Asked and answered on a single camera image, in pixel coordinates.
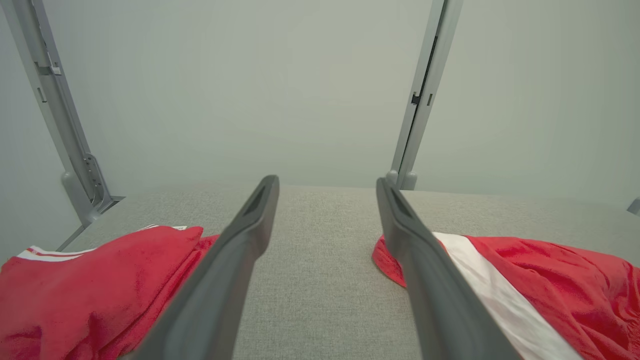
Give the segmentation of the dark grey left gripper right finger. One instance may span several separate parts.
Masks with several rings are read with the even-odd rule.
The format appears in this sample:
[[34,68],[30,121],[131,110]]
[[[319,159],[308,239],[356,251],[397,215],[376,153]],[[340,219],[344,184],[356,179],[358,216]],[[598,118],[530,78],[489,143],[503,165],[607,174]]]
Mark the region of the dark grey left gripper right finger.
[[423,360],[522,360],[403,194],[384,177],[375,191],[385,244],[402,269]]

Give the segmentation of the red shirt with white stripes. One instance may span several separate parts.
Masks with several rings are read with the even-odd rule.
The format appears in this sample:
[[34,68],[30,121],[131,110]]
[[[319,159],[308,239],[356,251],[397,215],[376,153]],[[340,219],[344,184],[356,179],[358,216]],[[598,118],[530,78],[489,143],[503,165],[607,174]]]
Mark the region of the red shirt with white stripes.
[[217,235],[150,226],[97,248],[31,246],[0,269],[0,360],[117,360],[132,353]]

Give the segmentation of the red shorts with elastic waistband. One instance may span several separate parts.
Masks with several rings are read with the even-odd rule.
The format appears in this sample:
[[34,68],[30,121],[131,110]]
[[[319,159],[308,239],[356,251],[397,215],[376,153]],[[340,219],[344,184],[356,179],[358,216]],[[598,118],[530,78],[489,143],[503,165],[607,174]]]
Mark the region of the red shorts with elastic waistband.
[[[521,360],[640,360],[640,268],[534,239],[433,235]],[[372,259],[406,288],[384,237]]]

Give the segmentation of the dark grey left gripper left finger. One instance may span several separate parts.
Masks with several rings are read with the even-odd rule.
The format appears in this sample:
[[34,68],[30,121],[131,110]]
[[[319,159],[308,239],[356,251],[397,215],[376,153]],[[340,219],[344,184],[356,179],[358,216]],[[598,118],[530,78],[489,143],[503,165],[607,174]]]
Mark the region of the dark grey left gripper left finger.
[[232,360],[250,278],[269,246],[279,193],[276,175],[258,183],[132,360]]

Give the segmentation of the grey metal partition post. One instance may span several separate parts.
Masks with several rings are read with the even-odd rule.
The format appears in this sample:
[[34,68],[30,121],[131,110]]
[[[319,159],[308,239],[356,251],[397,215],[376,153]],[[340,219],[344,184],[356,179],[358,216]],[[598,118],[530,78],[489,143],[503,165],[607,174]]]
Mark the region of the grey metal partition post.
[[43,0],[0,0],[47,130],[63,168],[60,183],[80,225],[63,251],[118,201],[92,153],[67,82]]
[[441,84],[465,0],[431,0],[416,68],[386,179],[396,189],[413,191],[414,165]]

